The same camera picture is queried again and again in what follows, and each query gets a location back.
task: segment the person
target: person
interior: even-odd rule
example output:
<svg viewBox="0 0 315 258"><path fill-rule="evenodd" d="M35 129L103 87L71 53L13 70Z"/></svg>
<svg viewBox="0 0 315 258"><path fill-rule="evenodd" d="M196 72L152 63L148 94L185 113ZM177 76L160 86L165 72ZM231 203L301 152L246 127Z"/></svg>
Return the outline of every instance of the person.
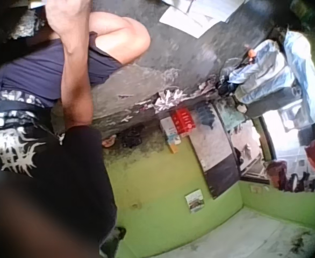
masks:
<svg viewBox="0 0 315 258"><path fill-rule="evenodd" d="M85 239L101 244L115 225L117 208L101 134L90 127L91 85L104 83L144 53L150 37L136 20L90 13L90 5L90 0L47 0L49 27L25 41L35 51L0 67L0 170L33 178L28 195ZM50 123L59 99L66 127L62 142ZM8 202L12 210L15 203ZM49 242L51 236L41 230L45 224L25 222L22 212L13 212L10 221L15 222L8 226L40 225L34 232L21 228L22 241Z"/></svg>

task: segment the wall socket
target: wall socket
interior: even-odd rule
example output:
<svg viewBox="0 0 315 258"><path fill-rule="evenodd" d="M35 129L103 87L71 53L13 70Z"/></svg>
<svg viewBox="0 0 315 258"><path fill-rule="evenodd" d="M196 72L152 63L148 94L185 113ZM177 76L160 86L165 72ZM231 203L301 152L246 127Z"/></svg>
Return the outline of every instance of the wall socket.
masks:
<svg viewBox="0 0 315 258"><path fill-rule="evenodd" d="M261 194L263 192L263 188L259 185L250 185L250 192L255 194Z"/></svg>

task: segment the small picture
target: small picture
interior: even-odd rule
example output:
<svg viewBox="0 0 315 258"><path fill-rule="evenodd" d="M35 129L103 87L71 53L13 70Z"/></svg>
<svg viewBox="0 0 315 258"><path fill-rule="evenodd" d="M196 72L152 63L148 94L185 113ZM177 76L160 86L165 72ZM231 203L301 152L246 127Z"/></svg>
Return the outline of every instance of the small picture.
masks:
<svg viewBox="0 0 315 258"><path fill-rule="evenodd" d="M201 190L194 191L185 196L191 213L195 213L204 207L204 198Z"/></svg>

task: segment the green painted wall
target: green painted wall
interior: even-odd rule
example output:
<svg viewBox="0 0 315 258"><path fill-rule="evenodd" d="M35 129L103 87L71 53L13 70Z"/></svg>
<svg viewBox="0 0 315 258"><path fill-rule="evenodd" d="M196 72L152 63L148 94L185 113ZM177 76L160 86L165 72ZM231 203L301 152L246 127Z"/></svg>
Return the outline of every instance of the green painted wall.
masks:
<svg viewBox="0 0 315 258"><path fill-rule="evenodd" d="M240 181L240 192L244 206L275 218L292 221L306 227L315 228L315 193L282 192L261 184ZM262 187L261 193L253 193L251 185Z"/></svg>
<svg viewBox="0 0 315 258"><path fill-rule="evenodd" d="M117 257L147 257L183 246L216 228L242 208L239 185L213 200L188 138L172 154L161 132L139 147L105 150L118 206L127 229ZM184 196L201 189L205 207L190 214Z"/></svg>

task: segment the white graphic print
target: white graphic print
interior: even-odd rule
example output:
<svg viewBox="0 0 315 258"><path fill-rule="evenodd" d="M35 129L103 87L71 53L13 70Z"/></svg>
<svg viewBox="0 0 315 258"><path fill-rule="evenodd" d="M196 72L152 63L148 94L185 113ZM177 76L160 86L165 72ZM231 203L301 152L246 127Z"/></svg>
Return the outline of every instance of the white graphic print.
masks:
<svg viewBox="0 0 315 258"><path fill-rule="evenodd" d="M45 143L34 143L37 139L25 138L25 130L22 127L0 131L0 160L1 170L10 170L18 174L31 176L29 169L36 167L33 164L35 148Z"/></svg>

